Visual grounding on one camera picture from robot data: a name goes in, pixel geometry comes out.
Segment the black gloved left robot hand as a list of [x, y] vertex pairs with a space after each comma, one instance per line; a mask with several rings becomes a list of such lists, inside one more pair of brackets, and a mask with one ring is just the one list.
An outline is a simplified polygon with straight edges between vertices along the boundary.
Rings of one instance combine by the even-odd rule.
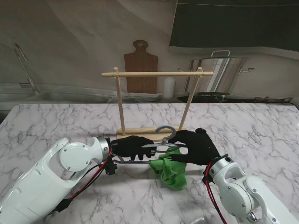
[[129, 136], [122, 139], [113, 140], [111, 146], [113, 153], [120, 157], [130, 157], [132, 161], [138, 156], [139, 160], [143, 160], [144, 155], [151, 158], [155, 155], [156, 147], [143, 147], [144, 145], [154, 144], [154, 142], [145, 137]]

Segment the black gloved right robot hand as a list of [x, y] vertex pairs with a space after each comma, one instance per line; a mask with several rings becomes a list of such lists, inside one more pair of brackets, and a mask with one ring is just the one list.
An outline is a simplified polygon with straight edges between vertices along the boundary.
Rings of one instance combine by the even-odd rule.
[[195, 132], [181, 130], [169, 140], [169, 143], [181, 142], [188, 149], [187, 154], [171, 154], [168, 159], [196, 165], [208, 165], [220, 154], [205, 129], [197, 128]]

